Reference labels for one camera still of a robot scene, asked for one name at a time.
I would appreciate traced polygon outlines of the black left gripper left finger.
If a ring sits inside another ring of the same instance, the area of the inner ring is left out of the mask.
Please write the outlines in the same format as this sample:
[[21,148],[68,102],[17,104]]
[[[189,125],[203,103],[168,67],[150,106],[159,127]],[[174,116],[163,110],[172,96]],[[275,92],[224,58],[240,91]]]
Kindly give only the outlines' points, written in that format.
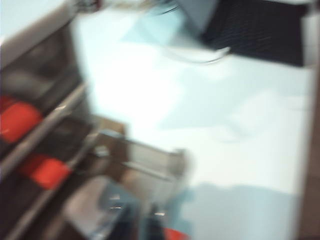
[[137,240],[140,227],[139,205],[131,204],[124,207],[120,212],[120,217],[116,221],[112,231],[113,240]]

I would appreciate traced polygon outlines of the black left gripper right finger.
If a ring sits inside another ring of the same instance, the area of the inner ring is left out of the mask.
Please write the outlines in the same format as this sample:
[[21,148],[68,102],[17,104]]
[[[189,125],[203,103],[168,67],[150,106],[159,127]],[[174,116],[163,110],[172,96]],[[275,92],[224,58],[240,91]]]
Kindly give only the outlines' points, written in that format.
[[165,240],[166,213],[157,206],[152,206],[146,219],[146,239]]

